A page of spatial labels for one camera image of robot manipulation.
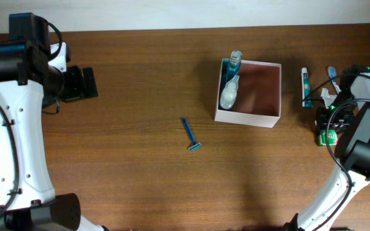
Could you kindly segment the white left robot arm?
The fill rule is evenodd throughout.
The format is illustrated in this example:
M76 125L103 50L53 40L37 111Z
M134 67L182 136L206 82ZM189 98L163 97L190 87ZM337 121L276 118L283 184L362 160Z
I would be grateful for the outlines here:
M66 42L50 42L54 28L33 13L11 14L0 44L0 230L100 229L76 194L56 194L46 164L46 108L98 95L93 70L69 65Z

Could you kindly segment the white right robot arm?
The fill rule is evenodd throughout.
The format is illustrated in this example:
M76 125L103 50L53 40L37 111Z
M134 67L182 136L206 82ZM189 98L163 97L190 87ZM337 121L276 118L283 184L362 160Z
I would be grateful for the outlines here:
M283 230L331 230L351 199L370 184L370 67L352 65L342 74L340 92L328 107L325 130L339 128L337 114L358 108L346 121L334 148L327 147L335 162L333 171L317 197L301 213L283 225Z

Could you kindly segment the blue disposable razor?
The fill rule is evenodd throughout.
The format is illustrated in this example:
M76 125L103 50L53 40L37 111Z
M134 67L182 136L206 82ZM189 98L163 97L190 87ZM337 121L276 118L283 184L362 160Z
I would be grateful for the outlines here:
M188 148L188 150L189 151L195 151L195 150L199 149L201 147L201 143L199 143L199 142L197 142L195 140L195 137L194 137L194 135L193 135L193 133L191 131L191 128L190 128L190 126L189 126L186 118L183 117L181 119L181 122L184 125L184 128L186 130L186 133L188 134L188 137L189 137L189 139L191 141L191 146Z

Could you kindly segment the teal mouthwash bottle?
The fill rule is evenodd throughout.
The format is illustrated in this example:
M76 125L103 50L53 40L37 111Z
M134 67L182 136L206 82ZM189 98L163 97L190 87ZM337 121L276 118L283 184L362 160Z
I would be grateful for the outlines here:
M222 60L222 73L220 80L220 91L222 91L228 81L239 73L242 64L242 52L234 50L230 58Z

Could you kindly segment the green white soap box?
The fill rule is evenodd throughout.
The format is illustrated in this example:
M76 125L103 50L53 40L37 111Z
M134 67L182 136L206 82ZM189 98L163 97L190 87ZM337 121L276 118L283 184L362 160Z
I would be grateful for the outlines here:
M319 146L326 146L327 144L330 146L336 146L339 138L335 130L321 130L318 134L317 141Z

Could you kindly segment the blue white toothbrush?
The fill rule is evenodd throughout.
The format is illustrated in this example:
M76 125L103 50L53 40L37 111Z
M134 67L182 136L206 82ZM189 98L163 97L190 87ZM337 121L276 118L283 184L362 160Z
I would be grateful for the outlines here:
M332 82L332 85L333 85L333 87L335 89L335 92L337 94L339 94L340 93L340 87L339 87L339 85L337 84L337 82L335 80L335 77L337 76L336 69L334 67L332 67L332 66L329 66L327 68L327 72L328 72L328 76L329 76L329 78L330 78L330 80Z

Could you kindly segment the teal toothpaste tube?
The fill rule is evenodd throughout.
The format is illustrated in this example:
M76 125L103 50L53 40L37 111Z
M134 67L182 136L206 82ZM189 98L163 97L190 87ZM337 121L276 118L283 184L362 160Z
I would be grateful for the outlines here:
M301 69L301 81L302 81L302 95L303 95L303 101L302 101L302 106L305 108L312 108L313 103L312 103L312 98L309 95L311 93L310 90L310 84L309 84L309 79L308 79L308 70L306 67L303 67Z

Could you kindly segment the clear foam soap pump bottle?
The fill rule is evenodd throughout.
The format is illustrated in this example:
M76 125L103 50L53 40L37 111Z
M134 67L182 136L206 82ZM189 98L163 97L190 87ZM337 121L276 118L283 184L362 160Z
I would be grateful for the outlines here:
M224 110L229 110L234 105L237 97L238 82L240 76L235 74L232 79L230 79L220 95L220 107Z

